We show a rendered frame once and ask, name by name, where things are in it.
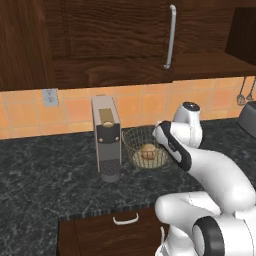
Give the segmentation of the dark wood cabinet door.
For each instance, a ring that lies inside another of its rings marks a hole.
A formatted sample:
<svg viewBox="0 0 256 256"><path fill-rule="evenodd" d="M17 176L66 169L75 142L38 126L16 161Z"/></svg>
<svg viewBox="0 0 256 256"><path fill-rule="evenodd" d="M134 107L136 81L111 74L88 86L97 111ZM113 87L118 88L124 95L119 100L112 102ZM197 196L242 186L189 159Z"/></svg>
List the dark wood cabinet door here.
<svg viewBox="0 0 256 256"><path fill-rule="evenodd" d="M43 0L0 0L0 91L54 87Z"/></svg>
<svg viewBox="0 0 256 256"><path fill-rule="evenodd" d="M169 83L171 4L182 0L44 0L61 89Z"/></svg>

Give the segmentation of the dark wood open shelf unit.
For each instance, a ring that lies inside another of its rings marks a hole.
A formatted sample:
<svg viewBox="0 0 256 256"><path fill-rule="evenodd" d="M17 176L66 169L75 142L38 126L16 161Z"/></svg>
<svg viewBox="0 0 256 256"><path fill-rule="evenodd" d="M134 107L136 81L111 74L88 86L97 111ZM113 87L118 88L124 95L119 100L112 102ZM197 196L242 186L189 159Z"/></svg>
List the dark wood open shelf unit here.
<svg viewBox="0 0 256 256"><path fill-rule="evenodd" d="M252 75L256 67L225 52L236 7L256 0L182 0L174 41L176 80Z"/></svg>

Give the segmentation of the grey coffee machine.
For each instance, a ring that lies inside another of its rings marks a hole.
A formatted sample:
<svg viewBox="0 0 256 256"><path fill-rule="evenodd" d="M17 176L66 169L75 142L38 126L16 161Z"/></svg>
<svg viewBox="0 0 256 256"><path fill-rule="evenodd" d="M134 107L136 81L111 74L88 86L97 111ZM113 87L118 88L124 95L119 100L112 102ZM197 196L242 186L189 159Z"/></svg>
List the grey coffee machine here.
<svg viewBox="0 0 256 256"><path fill-rule="evenodd" d="M121 123L111 96L91 99L97 167L105 182L116 182L121 174Z"/></svg>

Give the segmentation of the tan round pastry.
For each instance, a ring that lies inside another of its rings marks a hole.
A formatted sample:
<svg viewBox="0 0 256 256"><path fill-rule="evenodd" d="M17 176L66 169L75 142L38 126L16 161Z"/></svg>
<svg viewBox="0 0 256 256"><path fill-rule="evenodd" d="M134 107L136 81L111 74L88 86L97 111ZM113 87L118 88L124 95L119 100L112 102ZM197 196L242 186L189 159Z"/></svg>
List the tan round pastry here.
<svg viewBox="0 0 256 256"><path fill-rule="evenodd" d="M143 144L141 146L141 157L146 160L153 160L156 157L156 147L153 144Z"/></svg>

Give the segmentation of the dark wood drawer front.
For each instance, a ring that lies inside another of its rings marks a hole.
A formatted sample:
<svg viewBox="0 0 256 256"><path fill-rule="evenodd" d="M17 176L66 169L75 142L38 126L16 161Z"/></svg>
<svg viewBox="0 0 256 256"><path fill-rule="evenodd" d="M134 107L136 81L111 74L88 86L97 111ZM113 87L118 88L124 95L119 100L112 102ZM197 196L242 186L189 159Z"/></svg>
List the dark wood drawer front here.
<svg viewBox="0 0 256 256"><path fill-rule="evenodd" d="M118 221L130 220L139 214L139 220L118 226ZM161 223L154 207L116 212L68 220L59 223L57 256L155 256L161 244Z"/></svg>

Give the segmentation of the hanging metal whisk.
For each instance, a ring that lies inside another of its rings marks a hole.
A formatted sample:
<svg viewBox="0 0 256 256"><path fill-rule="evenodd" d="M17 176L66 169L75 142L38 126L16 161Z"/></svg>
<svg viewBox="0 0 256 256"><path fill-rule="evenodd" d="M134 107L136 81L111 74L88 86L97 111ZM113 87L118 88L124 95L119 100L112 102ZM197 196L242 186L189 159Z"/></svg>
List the hanging metal whisk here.
<svg viewBox="0 0 256 256"><path fill-rule="evenodd" d="M236 98L236 102L237 102L238 106L243 106L245 104L245 97L242 94L245 82L246 82L246 78L243 78L243 82L242 82L242 86L241 86L240 92L239 92L239 94L238 94L238 96Z"/></svg>
<svg viewBox="0 0 256 256"><path fill-rule="evenodd" d="M246 97L246 100L248 102L254 101L254 99L253 99L253 90L254 90L255 84L256 84L256 76L254 77L254 81L253 81L252 87L250 89L250 92L249 92L249 94Z"/></svg>

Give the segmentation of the silver toaster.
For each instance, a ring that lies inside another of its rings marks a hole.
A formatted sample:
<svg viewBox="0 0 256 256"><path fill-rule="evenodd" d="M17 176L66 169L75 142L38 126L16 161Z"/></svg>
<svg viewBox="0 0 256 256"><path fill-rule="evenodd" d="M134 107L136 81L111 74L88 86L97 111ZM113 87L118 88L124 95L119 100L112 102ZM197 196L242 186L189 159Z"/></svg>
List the silver toaster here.
<svg viewBox="0 0 256 256"><path fill-rule="evenodd" d="M239 115L238 124L256 139L256 101L246 103Z"/></svg>

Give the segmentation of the grey wall outlet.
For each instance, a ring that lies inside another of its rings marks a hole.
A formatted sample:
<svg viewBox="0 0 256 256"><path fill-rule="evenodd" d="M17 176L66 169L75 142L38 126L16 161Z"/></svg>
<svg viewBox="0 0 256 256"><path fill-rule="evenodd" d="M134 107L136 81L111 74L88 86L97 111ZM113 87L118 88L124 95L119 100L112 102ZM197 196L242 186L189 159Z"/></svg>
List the grey wall outlet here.
<svg viewBox="0 0 256 256"><path fill-rule="evenodd" d="M59 105L58 91L56 89L43 89L42 97L46 107L55 107Z"/></svg>

